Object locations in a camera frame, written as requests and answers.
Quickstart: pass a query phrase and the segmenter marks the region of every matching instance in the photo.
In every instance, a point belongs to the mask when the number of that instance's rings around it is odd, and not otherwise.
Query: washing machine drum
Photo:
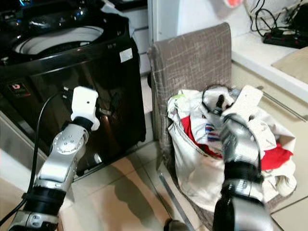
[[[64,29],[19,42],[15,44],[13,51],[18,54],[46,57],[88,45],[99,38],[103,32],[104,29],[97,26]]]

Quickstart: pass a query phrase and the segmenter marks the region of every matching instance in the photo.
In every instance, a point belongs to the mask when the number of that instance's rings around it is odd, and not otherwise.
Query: metal rod
[[[189,231],[194,231],[194,228],[193,228],[191,222],[189,221],[189,219],[186,216],[182,206],[179,204],[178,200],[176,199],[175,195],[173,194],[173,191],[170,189],[164,175],[161,172],[159,172],[158,174],[159,174],[159,178],[160,178],[163,186],[165,187],[167,193],[169,194],[171,200],[173,201],[175,207],[177,208],[177,210],[178,210],[179,214],[181,215],[181,217],[182,217],[184,223],[186,224],[187,228],[189,229]]]
[[[264,87],[263,86],[258,86],[256,87],[259,90],[263,90]],[[299,113],[297,113],[296,111],[292,110],[291,108],[289,108],[288,106],[284,105],[282,102],[278,101],[277,99],[275,99],[274,97],[272,97],[271,95],[267,94],[266,92],[263,91],[263,95],[272,100],[274,103],[278,104],[280,107],[282,107],[283,109],[287,110],[288,112],[290,112],[291,114],[293,114],[295,117],[299,118],[300,120],[307,122],[308,121],[308,115],[300,115]]]

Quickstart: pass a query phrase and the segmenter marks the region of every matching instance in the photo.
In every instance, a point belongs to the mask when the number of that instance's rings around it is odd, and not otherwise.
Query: washing machine
[[[111,114],[91,134],[79,175],[145,140],[139,55],[128,19],[103,13],[95,1],[18,2],[0,13],[0,110],[34,140],[51,95],[63,87],[96,89],[99,106]],[[70,103],[60,97],[48,106],[39,142],[46,154],[70,114]]]

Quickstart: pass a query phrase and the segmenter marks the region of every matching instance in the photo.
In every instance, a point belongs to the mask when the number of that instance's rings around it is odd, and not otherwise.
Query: laundry basket
[[[179,188],[175,156],[168,127],[167,102],[180,89],[202,91],[213,84],[231,86],[231,34],[227,23],[154,43],[148,50],[151,63],[154,135],[159,140],[164,164]],[[274,208],[285,197],[268,203]],[[199,219],[209,229],[214,214],[189,198]]]

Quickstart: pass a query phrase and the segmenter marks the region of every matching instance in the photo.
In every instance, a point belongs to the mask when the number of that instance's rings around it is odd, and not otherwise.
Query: red clothing
[[[195,145],[197,145],[205,153],[221,158],[219,154],[216,154],[213,151],[211,151],[206,144],[199,144],[195,141],[192,133],[190,116],[181,119],[181,122],[184,127],[184,132],[189,137],[189,139],[191,139],[194,142]],[[287,162],[290,159],[290,156],[292,155],[293,155],[292,152],[283,149],[281,144],[278,143],[276,148],[265,151],[265,155],[261,160],[262,170],[279,168],[281,165]]]

